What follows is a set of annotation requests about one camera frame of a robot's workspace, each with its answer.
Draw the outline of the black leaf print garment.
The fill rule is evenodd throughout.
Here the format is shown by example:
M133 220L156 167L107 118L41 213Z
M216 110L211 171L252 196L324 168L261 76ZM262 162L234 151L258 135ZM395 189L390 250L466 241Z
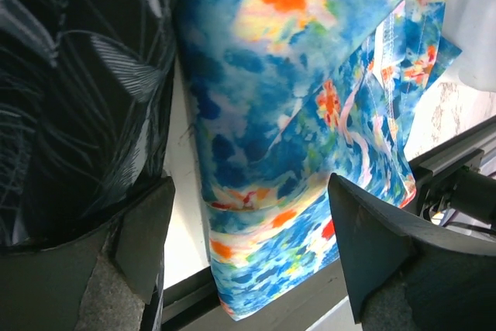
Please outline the black leaf print garment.
M1 0L1 249L167 177L177 0Z

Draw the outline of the blue floral garment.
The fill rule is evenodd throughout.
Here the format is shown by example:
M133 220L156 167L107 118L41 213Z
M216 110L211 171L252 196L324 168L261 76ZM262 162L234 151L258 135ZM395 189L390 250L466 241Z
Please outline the blue floral garment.
M210 267L245 319L337 260L338 174L402 208L415 107L459 54L446 0L179 0Z

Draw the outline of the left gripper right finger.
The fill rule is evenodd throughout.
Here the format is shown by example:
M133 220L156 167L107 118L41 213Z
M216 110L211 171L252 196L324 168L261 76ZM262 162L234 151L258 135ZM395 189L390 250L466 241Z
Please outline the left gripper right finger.
M495 244L436 226L332 174L330 209L364 330L493 330Z

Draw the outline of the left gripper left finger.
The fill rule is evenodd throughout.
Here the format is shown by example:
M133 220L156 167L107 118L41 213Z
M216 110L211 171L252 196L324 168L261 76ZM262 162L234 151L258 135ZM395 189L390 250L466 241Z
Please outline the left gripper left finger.
M159 330L174 195L161 178L115 215L53 242L3 247L1 328Z

